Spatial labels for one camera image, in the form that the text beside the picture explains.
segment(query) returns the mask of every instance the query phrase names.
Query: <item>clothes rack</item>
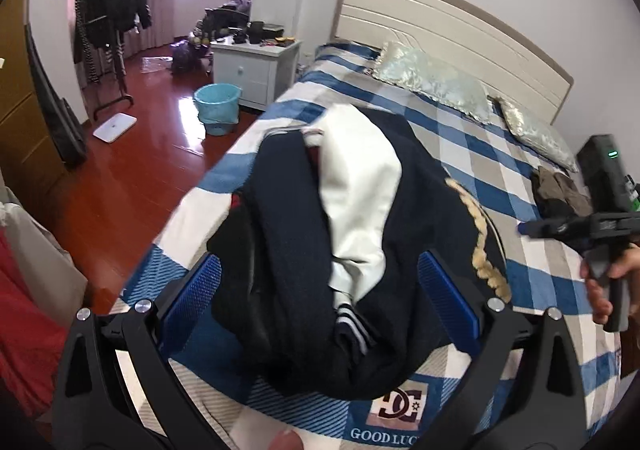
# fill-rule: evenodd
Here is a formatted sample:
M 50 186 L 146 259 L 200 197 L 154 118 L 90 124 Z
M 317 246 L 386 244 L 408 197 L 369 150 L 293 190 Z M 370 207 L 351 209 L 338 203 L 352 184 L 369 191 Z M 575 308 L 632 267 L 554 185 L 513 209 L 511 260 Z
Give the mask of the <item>clothes rack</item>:
M 78 1 L 76 1 L 76 13 L 78 13 L 79 7 L 80 6 L 78 4 Z M 78 26 L 81 30 L 82 41 L 85 45 L 85 55 L 88 54 L 90 57 L 90 52 L 87 53 L 89 41 L 86 38 L 86 27 L 98 22 L 103 24 L 102 21 L 106 21 L 108 26 L 109 42 L 104 45 L 104 48 L 108 48 L 108 51 L 111 53 L 111 63 L 113 64 L 113 71 L 115 73 L 116 80 L 118 81 L 118 90 L 120 91 L 120 96 L 103 104 L 101 104 L 98 100 L 98 106 L 94 109 L 94 121 L 97 121 L 98 119 L 98 112 L 107 109 L 108 107 L 111 107 L 118 102 L 127 100 L 129 102 L 129 106 L 132 106 L 134 104 L 133 96 L 128 93 L 127 83 L 125 81 L 126 71 L 124 69 L 124 58 L 122 55 L 123 34 L 116 30 L 115 24 L 107 14 L 99 15 L 87 22 L 84 22 L 81 15 L 76 16 L 76 26 Z
M 129 107 L 133 105 L 133 96 L 131 96 L 127 91 L 127 83 L 125 81 L 125 71 L 124 71 L 124 59 L 122 57 L 122 41 L 120 40 L 120 33 L 115 30 L 113 27 L 113 22 L 110 21 L 111 33 L 113 35 L 113 40 L 110 44 L 111 48 L 111 59 L 113 63 L 113 71 L 116 75 L 116 80 L 118 81 L 118 89 L 120 90 L 120 96 L 111 100 L 110 102 L 106 102 L 104 104 L 98 104 L 94 109 L 94 121 L 98 120 L 98 112 L 101 110 L 107 109 L 118 102 L 123 102 L 127 100 L 129 102 Z

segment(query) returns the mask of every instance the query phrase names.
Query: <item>white headboard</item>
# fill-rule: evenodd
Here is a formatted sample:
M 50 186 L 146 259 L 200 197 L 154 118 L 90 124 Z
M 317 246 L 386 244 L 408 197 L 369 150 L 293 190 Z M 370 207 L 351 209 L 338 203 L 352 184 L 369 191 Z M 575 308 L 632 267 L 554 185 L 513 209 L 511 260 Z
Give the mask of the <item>white headboard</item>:
M 338 0 L 332 39 L 399 40 L 463 70 L 551 123 L 574 80 L 513 28 L 464 0 Z

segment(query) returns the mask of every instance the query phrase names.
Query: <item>checkered bedspread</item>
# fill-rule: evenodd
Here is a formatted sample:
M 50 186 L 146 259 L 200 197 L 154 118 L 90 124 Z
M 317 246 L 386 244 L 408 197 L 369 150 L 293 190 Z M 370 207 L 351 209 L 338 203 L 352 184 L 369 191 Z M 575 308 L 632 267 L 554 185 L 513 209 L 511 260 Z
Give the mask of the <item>checkered bedspread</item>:
M 238 139 L 220 162 L 182 199 L 124 289 L 114 311 L 156 297 L 183 276 L 204 252 L 206 240 L 225 219 L 231 192 L 247 178 L 267 131 L 310 123 L 335 102 L 402 114 L 415 135 L 449 173 L 472 192 L 496 224 L 506 249 L 507 278 L 517 310 L 542 312 L 556 305 L 565 314 L 582 369 L 587 424 L 597 430 L 610 410 L 620 369 L 620 342 L 591 321 L 580 260 L 554 240 L 516 234 L 521 221 L 538 218 L 529 175 L 540 164 L 557 169 L 517 143 L 496 113 L 480 125 L 456 110 L 364 73 L 376 52 L 355 45 L 319 48 L 308 72 Z M 513 382 L 519 351 L 513 351 L 480 428 L 497 420 Z M 410 446 L 447 401 L 469 363 L 447 346 L 434 351 L 411 380 L 375 401 L 339 401 L 309 394 L 285 398 L 242 364 L 236 338 L 207 309 L 186 347 L 171 359 L 184 388 L 223 439 L 241 450 L 266 449 L 287 426 L 306 450 L 350 449 L 363 444 Z M 145 425 L 161 432 L 148 403 Z

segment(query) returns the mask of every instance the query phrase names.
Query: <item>hand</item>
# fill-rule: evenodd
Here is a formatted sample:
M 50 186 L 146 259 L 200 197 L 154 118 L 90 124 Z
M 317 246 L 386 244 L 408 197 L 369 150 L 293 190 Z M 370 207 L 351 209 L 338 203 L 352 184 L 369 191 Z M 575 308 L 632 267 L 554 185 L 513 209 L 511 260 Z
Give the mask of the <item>hand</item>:
M 629 280 L 629 293 L 631 294 L 631 307 L 629 316 L 638 317 L 640 310 L 640 248 L 632 245 L 625 250 L 622 256 L 609 268 L 609 278 L 622 278 L 627 276 Z M 589 277 L 589 267 L 586 261 L 580 265 L 580 277 L 586 278 L 587 298 L 593 309 L 593 321 L 596 324 L 606 324 L 613 306 L 604 298 L 602 286 L 598 281 Z
M 283 430 L 276 434 L 268 450 L 305 450 L 305 446 L 293 430 Z

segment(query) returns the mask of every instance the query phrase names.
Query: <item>nightstand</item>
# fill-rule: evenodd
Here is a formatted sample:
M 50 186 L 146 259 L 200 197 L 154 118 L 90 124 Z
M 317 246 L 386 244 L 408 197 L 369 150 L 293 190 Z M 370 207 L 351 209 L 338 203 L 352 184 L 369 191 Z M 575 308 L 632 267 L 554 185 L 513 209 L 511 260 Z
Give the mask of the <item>nightstand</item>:
M 232 36 L 212 42 L 213 81 L 240 87 L 240 105 L 265 110 L 293 84 L 301 43 L 286 47 L 234 44 Z

